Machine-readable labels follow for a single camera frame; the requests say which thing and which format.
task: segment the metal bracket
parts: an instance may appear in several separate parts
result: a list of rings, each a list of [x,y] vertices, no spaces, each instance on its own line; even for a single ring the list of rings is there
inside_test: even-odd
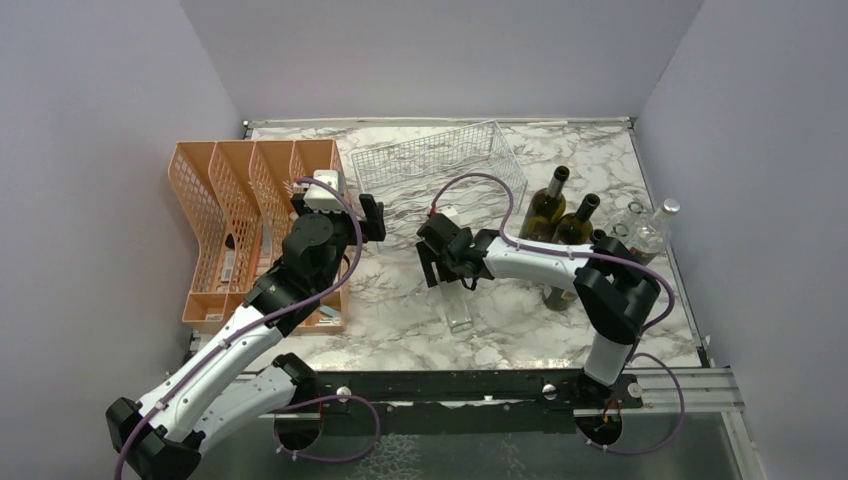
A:
[[[673,368],[683,390],[686,413],[739,413],[745,409],[742,394],[729,368]],[[663,369],[627,369],[642,388],[642,408],[625,409],[622,415],[680,411],[677,389]],[[574,416],[598,415],[598,409],[579,409]]]

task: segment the clear glass bottle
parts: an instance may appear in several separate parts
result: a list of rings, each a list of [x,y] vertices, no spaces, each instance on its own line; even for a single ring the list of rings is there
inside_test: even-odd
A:
[[[627,204],[627,208],[615,214],[612,219],[607,222],[604,230],[610,237],[615,237],[621,243],[627,245],[629,238],[627,236],[633,231],[633,225],[639,221],[641,215],[645,213],[645,207],[638,200],[633,200]]]
[[[657,255],[665,251],[671,235],[669,221],[680,211],[680,204],[673,198],[667,198],[650,219],[642,219],[634,225],[630,239],[625,245],[636,261],[642,265],[651,263]]]

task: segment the screw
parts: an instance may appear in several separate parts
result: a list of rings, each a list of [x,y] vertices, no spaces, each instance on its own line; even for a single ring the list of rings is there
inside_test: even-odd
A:
[[[336,390],[336,395],[350,395],[350,389],[345,387],[345,386],[341,386],[341,387],[338,388],[338,390]],[[344,402],[347,401],[347,399],[346,398],[340,398],[339,401],[344,403]]]
[[[556,387],[551,385],[550,383],[545,384],[542,387],[542,395],[545,396],[546,400],[553,400],[556,398]]]
[[[642,398],[642,386],[633,382],[627,386],[627,393],[633,398]]]

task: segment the clear plastic bottle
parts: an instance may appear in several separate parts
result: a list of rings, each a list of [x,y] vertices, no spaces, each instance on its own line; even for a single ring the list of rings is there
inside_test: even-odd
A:
[[[657,255],[665,251],[671,235],[669,221],[680,211],[680,204],[673,198],[667,198],[650,219],[640,219],[624,242],[636,261],[642,265],[651,263]]]

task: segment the green glass bottle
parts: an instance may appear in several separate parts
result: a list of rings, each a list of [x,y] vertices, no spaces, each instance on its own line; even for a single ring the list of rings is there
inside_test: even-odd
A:
[[[567,167],[557,167],[548,188],[543,188],[533,195],[518,238],[539,242],[550,242],[553,239],[557,220],[565,212],[562,187],[570,174]]]
[[[554,233],[554,243],[565,245],[583,245],[592,233],[592,221],[589,218],[595,213],[601,199],[594,193],[583,197],[580,208],[574,213],[568,213],[557,223]]]
[[[565,245],[582,245],[587,240],[591,240],[592,244],[596,245],[600,239],[606,236],[606,232],[601,229],[592,230],[592,222],[589,218],[595,213],[600,203],[601,199],[594,193],[583,197],[583,203],[580,204],[577,212],[566,214],[560,219],[554,234],[554,242]],[[574,300],[577,300],[577,294],[559,287],[545,285],[542,290],[542,303],[555,312],[565,310]]]

